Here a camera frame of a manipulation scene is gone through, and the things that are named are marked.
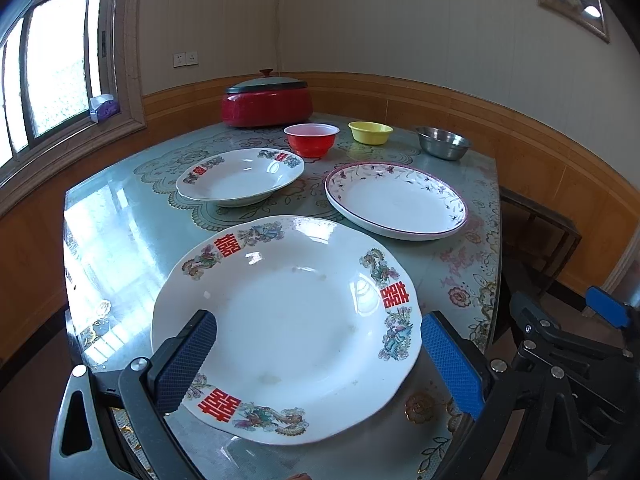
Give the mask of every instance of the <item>large white plate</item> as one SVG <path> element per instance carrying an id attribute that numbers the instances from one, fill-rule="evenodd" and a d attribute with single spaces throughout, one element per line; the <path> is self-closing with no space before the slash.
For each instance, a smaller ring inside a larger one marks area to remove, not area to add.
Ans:
<path id="1" fill-rule="evenodd" d="M 411 279 L 368 235 L 273 216 L 226 229 L 174 267 L 154 308 L 151 346 L 198 309 L 218 338 L 183 403 L 220 430 L 303 444 L 382 408 L 420 351 Z"/>
<path id="2" fill-rule="evenodd" d="M 324 183 L 329 202 L 354 224 L 399 240 L 435 240 L 466 222 L 465 201 L 423 171 L 386 162 L 362 162 L 332 171 Z"/>
<path id="3" fill-rule="evenodd" d="M 285 150 L 250 148 L 220 153 L 191 166 L 176 181 L 178 192 L 224 207 L 254 204 L 291 184 L 305 163 Z"/>

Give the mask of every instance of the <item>glass tabletop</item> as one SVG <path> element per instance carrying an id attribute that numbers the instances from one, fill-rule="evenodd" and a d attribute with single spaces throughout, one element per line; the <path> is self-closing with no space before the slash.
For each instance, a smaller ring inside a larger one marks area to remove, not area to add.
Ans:
<path id="1" fill-rule="evenodd" d="M 217 153 L 289 149 L 281 128 L 208 126 L 130 156 L 67 192 L 66 288 L 83 358 L 94 372 L 117 370 L 135 357 L 151 355 L 152 313 L 162 284 L 184 254 L 215 232 L 277 214 L 325 218 L 362 230 L 333 209 L 324 193 L 327 174 L 356 160 L 413 166 L 447 182 L 466 201 L 466 225 L 448 238 L 406 242 L 367 234 L 409 273 L 423 314 L 440 310 L 462 337 L 484 350 L 493 329 L 500 275 L 495 161 L 471 150 L 459 162 L 439 160 L 420 152 L 415 133 L 400 129 L 386 144 L 367 146 L 351 137 L 347 124 L 352 119 L 315 114 L 312 120 L 340 128 L 334 147 L 322 159 L 305 159 L 300 179 L 255 205 L 221 208 L 190 200 L 177 193 L 175 181 L 188 167 Z M 384 206 L 384 197 L 380 200 Z M 198 384 L 188 395 L 201 395 Z M 116 418 L 127 426 L 124 412 Z M 315 444 L 255 444 L 206 426 L 183 406 L 166 420 L 211 480 L 284 480 L 299 472 L 314 480 L 426 480 L 461 418 L 422 352 L 383 409 Z M 133 442 L 135 436 L 127 438 Z"/>

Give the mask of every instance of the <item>electrical outlet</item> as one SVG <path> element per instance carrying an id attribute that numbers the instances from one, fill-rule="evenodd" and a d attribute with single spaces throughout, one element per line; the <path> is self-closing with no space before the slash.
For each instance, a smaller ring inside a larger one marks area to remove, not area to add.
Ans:
<path id="1" fill-rule="evenodd" d="M 179 52 L 174 54 L 174 68 L 179 66 L 185 66 L 187 64 L 187 55 L 185 52 Z"/>
<path id="2" fill-rule="evenodd" d="M 187 65 L 197 65 L 197 64 L 198 64 L 198 53 L 187 52 Z"/>

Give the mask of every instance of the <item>silver bolt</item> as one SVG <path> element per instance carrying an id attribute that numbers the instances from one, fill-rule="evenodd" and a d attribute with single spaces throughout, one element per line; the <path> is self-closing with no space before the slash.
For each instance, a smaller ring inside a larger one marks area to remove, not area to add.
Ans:
<path id="1" fill-rule="evenodd" d="M 71 370 L 71 374 L 73 377 L 82 377 L 86 373 L 86 366 L 78 365 L 74 366 L 74 369 Z"/>
<path id="2" fill-rule="evenodd" d="M 491 370 L 494 372 L 498 372 L 499 374 L 503 373 L 507 369 L 507 363 L 505 363 L 502 359 L 494 359 L 491 361 Z"/>
<path id="3" fill-rule="evenodd" d="M 555 377 L 556 379 L 562 379 L 564 377 L 564 370 L 562 370 L 562 368 L 559 366 L 552 366 L 551 375 L 553 375 L 553 377 Z"/>
<path id="4" fill-rule="evenodd" d="M 147 362 L 148 361 L 145 358 L 139 357 L 137 359 L 133 359 L 133 361 L 131 362 L 131 364 L 129 366 L 131 366 L 132 370 L 135 370 L 135 371 L 139 372 L 140 370 L 142 370 L 146 366 Z"/>

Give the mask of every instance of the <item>pot lid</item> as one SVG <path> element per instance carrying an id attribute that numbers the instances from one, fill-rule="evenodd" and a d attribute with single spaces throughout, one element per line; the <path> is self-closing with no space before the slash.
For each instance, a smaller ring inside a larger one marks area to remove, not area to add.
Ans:
<path id="1" fill-rule="evenodd" d="M 284 90 L 306 88 L 306 82 L 292 77 L 271 77 L 271 68 L 260 70 L 264 77 L 242 81 L 225 90 L 227 94 L 243 94 L 245 92 L 263 92 L 265 90 Z"/>

